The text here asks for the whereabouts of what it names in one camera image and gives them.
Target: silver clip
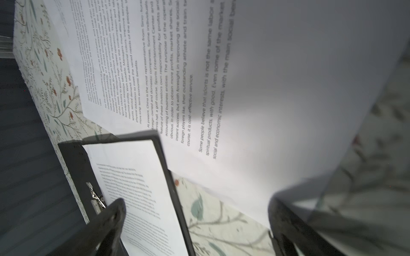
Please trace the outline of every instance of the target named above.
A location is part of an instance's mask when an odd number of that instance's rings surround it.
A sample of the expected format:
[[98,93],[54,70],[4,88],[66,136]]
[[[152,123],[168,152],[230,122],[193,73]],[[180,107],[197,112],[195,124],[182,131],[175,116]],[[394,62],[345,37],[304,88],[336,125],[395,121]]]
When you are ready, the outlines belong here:
[[97,193],[94,191],[93,189],[93,185],[91,185],[91,183],[86,182],[88,188],[90,189],[91,192],[91,197],[95,200],[98,201],[98,204],[100,205],[100,207],[102,209],[105,209],[105,204],[104,204],[104,198],[101,196],[101,198],[97,195]]

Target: clipboard clip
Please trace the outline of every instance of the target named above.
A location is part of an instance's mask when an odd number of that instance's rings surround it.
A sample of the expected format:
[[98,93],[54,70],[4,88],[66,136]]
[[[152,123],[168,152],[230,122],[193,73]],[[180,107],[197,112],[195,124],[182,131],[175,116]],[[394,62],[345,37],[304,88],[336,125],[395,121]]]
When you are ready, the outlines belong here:
[[99,212],[101,212],[101,210],[106,208],[104,198],[103,198],[103,196],[98,196],[97,195],[97,193],[94,191],[93,185],[91,185],[91,183],[86,182],[86,184],[87,184],[88,188],[90,189],[91,197],[94,200],[96,200],[97,203],[98,203],[98,206],[99,206],[100,210],[98,211],[97,209],[95,209],[95,207],[94,207],[94,209],[97,213],[99,213]]

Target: clipboard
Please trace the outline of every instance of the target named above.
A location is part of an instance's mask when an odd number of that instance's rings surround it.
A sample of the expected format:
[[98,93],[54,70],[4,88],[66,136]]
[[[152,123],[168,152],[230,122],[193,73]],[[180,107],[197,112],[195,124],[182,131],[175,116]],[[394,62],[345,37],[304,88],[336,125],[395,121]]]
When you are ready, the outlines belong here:
[[[160,160],[162,169],[164,171],[165,180],[168,186],[168,191],[172,200],[172,204],[175,209],[175,213],[178,218],[178,222],[182,231],[185,245],[187,247],[188,255],[195,256],[194,247],[192,245],[191,237],[189,235],[188,226],[185,222],[184,213],[182,211],[181,203],[179,201],[175,184],[171,172],[168,170],[164,151],[162,149],[161,140],[158,133],[153,130],[141,131],[132,134],[124,134],[115,136],[113,134],[103,134],[98,136],[90,136],[83,140],[71,140],[58,144],[60,152],[70,172],[71,178],[80,196],[84,209],[89,217],[90,221],[97,216],[97,213],[92,205],[93,200],[90,188],[87,185],[89,182],[97,195],[101,195],[101,189],[94,176],[94,172],[91,168],[91,164],[87,155],[87,152],[83,148],[83,145],[87,144],[100,144],[100,143],[115,143],[123,141],[135,141],[135,140],[151,140],[154,144],[158,158]],[[118,256],[128,256],[127,251],[121,243],[117,251]]]

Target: floral tablecloth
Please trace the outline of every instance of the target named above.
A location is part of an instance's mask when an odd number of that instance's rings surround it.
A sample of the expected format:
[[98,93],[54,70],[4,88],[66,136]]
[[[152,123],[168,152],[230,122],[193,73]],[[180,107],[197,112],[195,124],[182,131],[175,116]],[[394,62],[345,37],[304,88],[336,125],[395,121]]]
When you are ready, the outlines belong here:
[[[107,133],[82,114],[56,30],[42,0],[17,0],[14,55],[86,222],[57,143]],[[404,60],[364,121],[310,224],[350,254],[408,254],[410,64]],[[175,177],[198,255],[274,255],[268,230]]]

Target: white paper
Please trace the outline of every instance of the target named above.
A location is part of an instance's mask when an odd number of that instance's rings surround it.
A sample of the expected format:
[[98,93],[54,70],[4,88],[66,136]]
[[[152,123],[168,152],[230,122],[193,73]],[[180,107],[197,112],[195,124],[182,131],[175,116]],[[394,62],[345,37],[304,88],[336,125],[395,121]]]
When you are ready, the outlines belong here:
[[410,34],[407,0],[45,3],[84,116],[157,129],[171,171],[267,227],[274,193],[337,167]]
[[107,204],[125,201],[121,240],[130,256],[187,256],[164,171],[150,140],[84,145]]

